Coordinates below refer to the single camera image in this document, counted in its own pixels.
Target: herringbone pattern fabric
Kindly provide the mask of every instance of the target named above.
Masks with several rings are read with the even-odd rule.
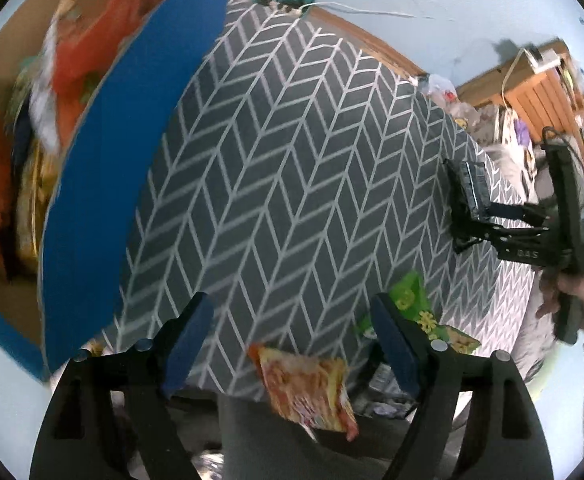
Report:
[[[486,160],[493,199],[515,194],[440,108],[306,20],[230,5],[147,176],[121,279],[117,350],[153,336],[196,290],[215,326],[189,381],[254,397],[251,342],[367,354],[368,299],[422,273],[443,322],[512,348],[529,267],[483,244],[456,256],[442,159]]]

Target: screw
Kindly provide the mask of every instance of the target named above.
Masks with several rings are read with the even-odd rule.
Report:
[[[497,350],[494,355],[499,361],[504,363],[507,363],[510,360],[510,354],[508,354],[505,350]]]
[[[443,339],[435,339],[430,343],[430,346],[437,352],[445,352],[448,349],[448,343],[443,341]]]
[[[139,339],[134,344],[134,349],[137,352],[147,352],[150,348],[152,348],[152,340],[148,338]]]
[[[92,357],[90,351],[86,350],[85,348],[81,348],[72,359],[75,362],[80,363],[81,361],[85,361],[88,357]]]

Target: wooden trim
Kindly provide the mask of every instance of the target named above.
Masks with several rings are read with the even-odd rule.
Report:
[[[426,74],[425,70],[411,62],[403,54],[397,52],[385,41],[380,40],[368,31],[357,27],[354,23],[328,12],[328,10],[313,6],[307,12],[307,16],[316,25],[338,33],[340,36],[353,43],[356,47],[363,49],[399,75],[419,76]]]

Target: green snack bag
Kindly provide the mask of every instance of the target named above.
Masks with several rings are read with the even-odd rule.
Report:
[[[409,321],[416,322],[428,335],[428,339],[441,339],[460,354],[471,354],[481,346],[479,341],[466,333],[452,326],[438,324],[418,272],[412,270],[406,274],[390,289],[388,295],[401,315]],[[357,325],[357,330],[363,337],[376,340],[369,314]]]

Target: plastic bag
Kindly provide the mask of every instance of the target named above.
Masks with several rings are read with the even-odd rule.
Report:
[[[425,87],[425,95],[430,97],[438,106],[444,110],[448,103],[457,101],[456,89],[449,79],[438,74],[430,74],[428,84]]]
[[[204,480],[222,480],[223,462],[222,453],[205,451],[192,457],[192,464],[194,464],[201,479]]]
[[[341,431],[348,441],[358,435],[342,359],[318,359],[251,345],[248,355],[280,416],[308,428]]]

